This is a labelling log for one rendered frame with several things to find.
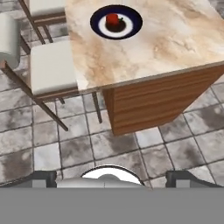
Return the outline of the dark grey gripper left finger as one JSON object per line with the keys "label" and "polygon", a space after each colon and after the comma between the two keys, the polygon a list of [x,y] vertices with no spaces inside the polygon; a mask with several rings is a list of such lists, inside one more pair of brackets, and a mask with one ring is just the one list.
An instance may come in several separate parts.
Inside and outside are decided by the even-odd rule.
{"label": "dark grey gripper left finger", "polygon": [[18,185],[21,187],[31,188],[34,188],[35,186],[43,186],[44,188],[56,188],[56,178],[56,171],[35,171],[28,177],[21,180]]}

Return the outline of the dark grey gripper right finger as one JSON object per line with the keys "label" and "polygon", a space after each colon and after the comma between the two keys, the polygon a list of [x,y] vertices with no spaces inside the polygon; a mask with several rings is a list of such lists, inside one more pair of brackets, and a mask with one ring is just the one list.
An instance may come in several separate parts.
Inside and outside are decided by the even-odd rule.
{"label": "dark grey gripper right finger", "polygon": [[165,178],[165,186],[171,188],[175,188],[177,186],[178,180],[189,180],[190,182],[195,182],[207,187],[212,187],[214,185],[213,183],[196,178],[189,171],[168,171],[165,174]]}

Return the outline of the red bell pepper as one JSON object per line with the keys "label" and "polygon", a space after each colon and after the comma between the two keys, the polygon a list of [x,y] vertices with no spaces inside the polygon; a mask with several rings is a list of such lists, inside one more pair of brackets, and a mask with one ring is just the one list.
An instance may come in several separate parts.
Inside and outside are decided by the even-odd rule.
{"label": "red bell pepper", "polygon": [[106,16],[106,24],[107,25],[118,25],[119,24],[119,17],[116,13],[109,13]]}

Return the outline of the white cushioned wooden stool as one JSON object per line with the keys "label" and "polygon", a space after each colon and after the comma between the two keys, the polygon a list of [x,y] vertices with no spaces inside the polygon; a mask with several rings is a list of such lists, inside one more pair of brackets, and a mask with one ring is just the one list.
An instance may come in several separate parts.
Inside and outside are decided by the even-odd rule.
{"label": "white cushioned wooden stool", "polygon": [[[14,72],[21,52],[29,59],[26,77]],[[65,97],[79,93],[69,41],[30,47],[21,35],[19,22],[7,13],[0,13],[0,71],[16,82],[63,130],[68,130],[46,102],[56,99],[63,102]]]}
{"label": "white cushioned wooden stool", "polygon": [[18,0],[18,2],[41,44],[44,45],[46,42],[39,27],[43,28],[46,37],[52,43],[53,39],[47,26],[66,22],[66,0]]}

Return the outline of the wooden island counter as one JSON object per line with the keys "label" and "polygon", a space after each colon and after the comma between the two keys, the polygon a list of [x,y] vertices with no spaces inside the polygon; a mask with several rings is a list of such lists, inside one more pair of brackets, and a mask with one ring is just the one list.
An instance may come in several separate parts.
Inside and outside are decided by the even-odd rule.
{"label": "wooden island counter", "polygon": [[[111,4],[141,15],[135,36],[92,30]],[[66,0],[65,12],[78,89],[102,91],[116,136],[174,120],[224,74],[224,19],[209,0]]]}

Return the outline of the dark blue and white plate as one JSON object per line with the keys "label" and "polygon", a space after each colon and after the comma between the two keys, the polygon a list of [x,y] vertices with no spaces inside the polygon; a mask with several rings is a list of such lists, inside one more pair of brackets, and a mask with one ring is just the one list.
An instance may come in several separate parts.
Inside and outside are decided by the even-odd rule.
{"label": "dark blue and white plate", "polygon": [[93,13],[90,26],[102,38],[122,40],[135,36],[143,26],[143,19],[128,6],[111,4]]}

